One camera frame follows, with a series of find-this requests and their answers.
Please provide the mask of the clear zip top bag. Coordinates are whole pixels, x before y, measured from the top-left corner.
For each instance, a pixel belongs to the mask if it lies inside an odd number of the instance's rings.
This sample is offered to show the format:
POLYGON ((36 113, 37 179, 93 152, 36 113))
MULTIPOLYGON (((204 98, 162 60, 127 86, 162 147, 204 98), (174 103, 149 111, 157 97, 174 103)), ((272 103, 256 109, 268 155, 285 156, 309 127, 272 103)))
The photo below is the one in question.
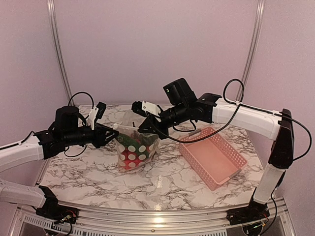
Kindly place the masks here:
POLYGON ((144 120, 144 117, 127 110, 122 121, 113 125, 119 132, 115 144, 120 172, 131 171, 147 164, 157 152, 160 142, 158 135, 138 131, 144 120))

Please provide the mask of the pink plastic basket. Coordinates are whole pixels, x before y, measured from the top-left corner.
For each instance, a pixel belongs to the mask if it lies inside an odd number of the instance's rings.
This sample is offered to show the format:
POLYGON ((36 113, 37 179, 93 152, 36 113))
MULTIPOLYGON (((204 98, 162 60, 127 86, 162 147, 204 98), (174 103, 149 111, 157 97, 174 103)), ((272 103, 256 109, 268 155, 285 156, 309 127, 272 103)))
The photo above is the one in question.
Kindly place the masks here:
POLYGON ((179 137, 181 141, 203 138, 195 143, 180 143, 179 152, 212 191, 238 175, 248 165, 246 158, 220 134, 205 138, 214 131, 211 126, 205 126, 179 137))

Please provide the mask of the bunch of red strawberries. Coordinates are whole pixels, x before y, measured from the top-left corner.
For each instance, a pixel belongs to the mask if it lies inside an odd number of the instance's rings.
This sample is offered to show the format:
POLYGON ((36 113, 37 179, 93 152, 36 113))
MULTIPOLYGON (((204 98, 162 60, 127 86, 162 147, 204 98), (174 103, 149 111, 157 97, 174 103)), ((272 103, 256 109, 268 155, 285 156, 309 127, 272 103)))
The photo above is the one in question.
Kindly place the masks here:
POLYGON ((141 133, 138 132, 138 128, 135 125, 135 122, 132 122, 132 127, 135 128, 135 130, 133 130, 131 137, 136 140, 138 143, 141 143, 142 141, 142 135, 141 133))

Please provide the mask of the dark green cucumber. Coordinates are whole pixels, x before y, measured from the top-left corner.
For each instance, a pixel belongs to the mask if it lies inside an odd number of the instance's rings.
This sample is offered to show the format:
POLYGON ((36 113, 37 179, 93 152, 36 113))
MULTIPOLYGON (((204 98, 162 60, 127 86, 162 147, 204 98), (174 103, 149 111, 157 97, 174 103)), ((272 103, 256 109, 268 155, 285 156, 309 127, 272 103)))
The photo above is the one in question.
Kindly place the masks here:
POLYGON ((146 158, 149 158, 147 147, 142 143, 138 143, 130 136, 120 135, 116 138, 116 141, 118 142, 118 144, 122 145, 125 150, 136 153, 138 156, 145 155, 146 158))

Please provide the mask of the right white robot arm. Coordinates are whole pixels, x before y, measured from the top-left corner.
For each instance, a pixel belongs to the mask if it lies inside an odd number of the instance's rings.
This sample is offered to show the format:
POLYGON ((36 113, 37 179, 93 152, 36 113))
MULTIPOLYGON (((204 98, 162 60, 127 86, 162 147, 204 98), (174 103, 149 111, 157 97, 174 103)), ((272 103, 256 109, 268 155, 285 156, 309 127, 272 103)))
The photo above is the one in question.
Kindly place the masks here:
POLYGON ((196 97, 184 78, 165 85, 163 89, 172 104, 167 110, 163 111, 158 105, 147 101, 133 102, 132 111, 145 118, 138 132, 157 134, 160 139, 167 139, 170 138, 170 127, 194 120, 208 124, 220 123, 224 128, 233 125, 274 142, 260 183, 254 190, 250 205, 244 209, 244 216, 248 220, 255 220, 293 163, 291 112, 286 109, 277 112, 251 107, 242 101, 229 101, 225 96, 212 93, 196 97))

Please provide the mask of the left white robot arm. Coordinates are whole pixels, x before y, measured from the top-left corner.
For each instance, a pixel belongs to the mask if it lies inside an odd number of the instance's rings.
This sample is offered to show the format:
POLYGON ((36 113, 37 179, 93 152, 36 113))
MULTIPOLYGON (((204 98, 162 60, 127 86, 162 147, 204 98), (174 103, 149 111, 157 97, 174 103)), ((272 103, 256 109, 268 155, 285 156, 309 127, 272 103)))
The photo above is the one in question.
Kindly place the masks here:
MULTIPOLYGON (((0 170, 7 171, 25 163, 47 160, 66 151, 70 146, 93 145, 100 148, 118 137, 110 127, 97 123, 105 107, 92 108, 88 118, 75 106, 56 110, 55 121, 47 130, 29 134, 25 139, 0 148, 0 170)), ((62 215, 57 197, 45 186, 30 187, 6 180, 0 181, 0 200, 41 208, 52 219, 62 215)))

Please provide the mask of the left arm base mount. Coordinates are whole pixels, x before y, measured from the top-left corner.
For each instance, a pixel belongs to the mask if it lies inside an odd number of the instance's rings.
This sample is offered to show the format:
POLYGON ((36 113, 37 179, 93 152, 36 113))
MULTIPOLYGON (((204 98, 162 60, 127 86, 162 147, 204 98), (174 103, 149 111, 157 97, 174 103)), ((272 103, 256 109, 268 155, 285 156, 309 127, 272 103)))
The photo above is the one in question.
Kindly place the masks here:
POLYGON ((64 206, 59 204, 59 200, 56 195, 46 186, 39 186, 45 197, 45 202, 42 207, 36 207, 36 214, 49 218, 61 223, 64 218, 70 215, 69 221, 71 224, 75 224, 79 210, 74 207, 64 206))

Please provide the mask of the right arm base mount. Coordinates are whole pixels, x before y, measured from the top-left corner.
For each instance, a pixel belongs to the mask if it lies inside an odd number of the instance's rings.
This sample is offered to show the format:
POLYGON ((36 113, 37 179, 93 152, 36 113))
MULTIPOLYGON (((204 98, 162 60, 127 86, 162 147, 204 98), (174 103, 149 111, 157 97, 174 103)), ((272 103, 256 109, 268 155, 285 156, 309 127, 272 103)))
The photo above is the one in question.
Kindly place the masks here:
POLYGON ((267 203, 257 203, 253 200, 253 197, 251 197, 247 206, 229 209, 226 218, 230 225, 237 225, 264 219, 269 216, 270 213, 267 203))

